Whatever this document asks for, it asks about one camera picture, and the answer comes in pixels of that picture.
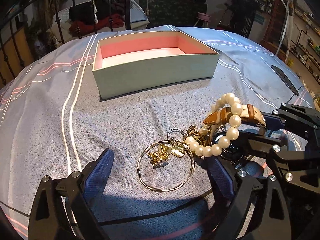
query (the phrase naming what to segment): cardboard box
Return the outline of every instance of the cardboard box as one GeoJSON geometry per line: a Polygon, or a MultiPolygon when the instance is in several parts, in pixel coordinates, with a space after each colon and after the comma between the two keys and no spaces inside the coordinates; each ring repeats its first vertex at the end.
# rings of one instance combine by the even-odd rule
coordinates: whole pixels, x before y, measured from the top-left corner
{"type": "Polygon", "coordinates": [[[92,73],[101,99],[212,77],[220,54],[183,32],[155,31],[98,41],[92,73]]]}

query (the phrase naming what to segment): bed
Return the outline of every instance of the bed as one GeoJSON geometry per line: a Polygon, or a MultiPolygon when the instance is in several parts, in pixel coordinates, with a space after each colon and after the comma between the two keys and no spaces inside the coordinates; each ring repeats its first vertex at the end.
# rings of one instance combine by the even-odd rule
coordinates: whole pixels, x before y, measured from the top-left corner
{"type": "MultiPolygon", "coordinates": [[[[155,30],[183,31],[219,51],[214,76],[100,101],[92,75],[97,42],[132,31],[103,32],[62,45],[26,67],[0,91],[0,206],[24,239],[41,178],[66,177],[96,160],[106,147],[115,152],[113,168],[104,191],[90,206],[111,239],[199,239],[213,230],[219,217],[206,170],[196,165],[181,189],[152,192],[136,174],[143,149],[165,139],[172,128],[201,125],[210,104],[227,92],[265,112],[283,102],[313,108],[297,75],[246,38],[170,25],[139,32],[155,30]],[[278,79],[271,65],[285,73],[298,96],[278,79]]],[[[244,125],[240,129],[255,131],[244,125]]],[[[271,136],[284,134],[290,150],[305,147],[305,140],[287,131],[271,136]]],[[[189,171],[187,157],[163,169],[148,169],[147,162],[142,163],[144,174],[155,187],[175,186],[189,171]]],[[[259,178],[270,174],[259,158],[244,170],[259,178]]]]}
{"type": "MultiPolygon", "coordinates": [[[[72,33],[69,31],[69,28],[72,25],[72,22],[69,19],[69,9],[70,7],[58,12],[58,16],[61,20],[60,21],[61,32],[65,42],[78,39],[77,36],[72,35],[72,33]]],[[[131,20],[131,30],[133,31],[144,30],[147,28],[148,24],[150,23],[145,13],[143,12],[142,8],[137,4],[135,0],[130,0],[130,20],[131,20]]],[[[120,32],[124,30],[125,30],[125,24],[122,27],[113,28],[114,32],[120,32]]],[[[58,25],[56,23],[56,15],[53,16],[52,27],[48,31],[53,33],[56,39],[59,42],[61,42],[60,32],[58,29],[58,25]]],[[[102,29],[97,30],[97,33],[102,33],[102,32],[110,32],[110,28],[103,27],[102,29]]],[[[88,37],[93,34],[94,33],[89,33],[89,34],[83,35],[83,37],[88,37]]]]}

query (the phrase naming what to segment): tassel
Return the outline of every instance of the tassel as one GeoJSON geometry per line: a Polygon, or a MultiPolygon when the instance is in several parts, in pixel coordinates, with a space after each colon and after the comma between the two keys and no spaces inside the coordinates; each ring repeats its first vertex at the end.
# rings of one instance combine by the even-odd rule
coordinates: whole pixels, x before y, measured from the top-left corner
{"type": "Polygon", "coordinates": [[[97,16],[96,16],[96,14],[94,14],[94,24],[98,24],[99,22],[98,22],[98,18],[97,18],[97,16]]]}

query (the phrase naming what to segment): brown leather watch strap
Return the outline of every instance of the brown leather watch strap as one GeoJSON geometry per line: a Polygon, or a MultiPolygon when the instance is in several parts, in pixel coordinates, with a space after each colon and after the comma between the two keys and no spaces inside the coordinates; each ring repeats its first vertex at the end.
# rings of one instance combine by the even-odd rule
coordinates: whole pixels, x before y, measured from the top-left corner
{"type": "Polygon", "coordinates": [[[248,121],[249,122],[254,122],[254,109],[253,109],[253,105],[247,104],[248,107],[248,121]]]}
{"type": "MultiPolygon", "coordinates": [[[[240,114],[240,118],[242,121],[261,124],[266,127],[266,121],[264,120],[263,115],[258,108],[250,104],[242,105],[242,108],[243,111],[240,114]]],[[[205,125],[226,124],[229,122],[231,116],[231,107],[225,107],[217,112],[210,114],[203,120],[203,123],[205,125]]]]}
{"type": "Polygon", "coordinates": [[[227,112],[227,108],[222,108],[220,111],[220,119],[222,121],[223,124],[228,123],[227,119],[226,119],[226,112],[227,112]]]}

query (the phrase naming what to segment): pearl bracelet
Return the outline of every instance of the pearl bracelet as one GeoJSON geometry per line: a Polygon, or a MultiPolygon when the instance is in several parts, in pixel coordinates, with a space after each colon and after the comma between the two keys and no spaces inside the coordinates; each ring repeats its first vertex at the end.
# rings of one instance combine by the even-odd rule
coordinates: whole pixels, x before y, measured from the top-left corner
{"type": "MultiPolygon", "coordinates": [[[[239,98],[237,98],[233,93],[227,93],[221,96],[215,104],[211,105],[211,112],[207,113],[207,116],[210,114],[219,111],[220,108],[223,108],[225,104],[231,106],[231,113],[233,116],[229,119],[230,128],[227,131],[227,134],[222,136],[218,143],[212,146],[203,147],[199,145],[198,142],[192,136],[189,136],[185,140],[185,144],[189,146],[190,150],[195,152],[199,157],[210,157],[212,155],[218,156],[221,154],[222,149],[226,149],[230,145],[230,141],[236,140],[239,136],[238,127],[241,125],[240,114],[242,113],[242,105],[240,104],[239,98]]],[[[200,128],[199,132],[202,135],[207,135],[209,126],[203,125],[200,128]]]]}

